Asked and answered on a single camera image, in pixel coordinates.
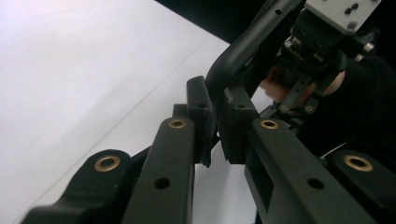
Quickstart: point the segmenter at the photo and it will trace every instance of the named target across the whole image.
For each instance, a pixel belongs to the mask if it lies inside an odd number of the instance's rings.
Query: screw hole
[[[373,165],[369,161],[359,156],[345,156],[344,162],[349,167],[358,171],[371,172],[374,169]]]
[[[323,183],[318,179],[309,178],[306,182],[314,189],[324,189]]]
[[[272,120],[269,120],[269,119],[263,120],[261,125],[263,128],[266,128],[266,129],[277,129],[278,128],[277,123]]]
[[[119,165],[120,158],[116,156],[104,156],[95,163],[94,168],[97,172],[108,172],[114,170]]]
[[[169,122],[169,127],[174,129],[184,128],[187,125],[187,122],[182,119],[173,119]]]
[[[166,177],[159,178],[154,182],[154,187],[156,189],[167,189],[170,185],[171,181]]]

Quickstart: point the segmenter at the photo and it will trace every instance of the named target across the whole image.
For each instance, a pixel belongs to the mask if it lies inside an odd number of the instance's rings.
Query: human hand
[[[260,83],[260,86],[265,90],[265,94],[267,94],[277,103],[283,102],[290,92],[290,88],[281,84],[285,74],[286,71],[284,68],[280,66],[274,66],[270,69],[267,78]],[[345,75],[345,71],[341,72],[335,78],[332,84],[330,84],[330,86],[326,89],[326,91],[323,93],[323,96],[328,96],[335,93],[343,83]],[[300,98],[297,100],[295,106],[304,105],[318,85],[318,82],[309,84]]]

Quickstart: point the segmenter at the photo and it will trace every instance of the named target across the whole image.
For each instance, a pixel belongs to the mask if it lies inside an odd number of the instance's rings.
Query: dark background
[[[209,33],[232,43],[265,0],[156,0]]]

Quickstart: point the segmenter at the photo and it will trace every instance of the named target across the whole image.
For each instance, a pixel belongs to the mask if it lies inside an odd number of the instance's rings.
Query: white table surface
[[[228,44],[149,0],[0,1],[0,223],[56,202],[81,164],[151,145]],[[269,100],[253,99],[264,108]],[[252,223],[242,166],[196,166],[194,224]]]

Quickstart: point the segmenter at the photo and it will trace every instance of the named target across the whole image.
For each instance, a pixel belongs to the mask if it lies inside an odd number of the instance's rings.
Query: screw
[[[282,107],[280,107],[280,110],[282,110],[282,112],[288,112],[289,111],[289,107],[286,105],[282,105]]]
[[[306,112],[312,112],[312,110],[314,110],[314,107],[312,105],[308,105],[305,107]]]
[[[346,9],[345,14],[349,15],[351,12],[352,12],[352,8],[349,7]]]
[[[348,24],[347,24],[347,29],[348,30],[354,30],[356,27],[358,26],[358,22],[357,21],[350,21]]]

